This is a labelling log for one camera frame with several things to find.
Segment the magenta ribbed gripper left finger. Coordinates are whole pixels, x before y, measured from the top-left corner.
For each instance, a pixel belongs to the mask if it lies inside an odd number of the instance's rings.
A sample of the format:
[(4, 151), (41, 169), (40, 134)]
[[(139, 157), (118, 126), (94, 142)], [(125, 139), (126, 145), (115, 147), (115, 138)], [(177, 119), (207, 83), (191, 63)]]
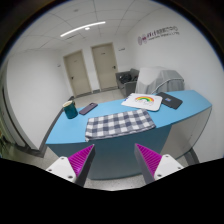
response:
[(59, 157), (46, 171), (83, 187), (94, 157), (95, 145), (90, 145), (69, 157)]

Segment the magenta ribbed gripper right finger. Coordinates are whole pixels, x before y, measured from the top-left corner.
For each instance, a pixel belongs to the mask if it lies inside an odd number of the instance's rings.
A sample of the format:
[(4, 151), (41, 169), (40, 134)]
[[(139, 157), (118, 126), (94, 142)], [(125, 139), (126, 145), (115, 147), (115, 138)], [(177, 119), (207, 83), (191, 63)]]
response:
[(183, 169), (169, 154), (160, 155), (140, 144), (135, 144), (134, 154), (146, 184)]

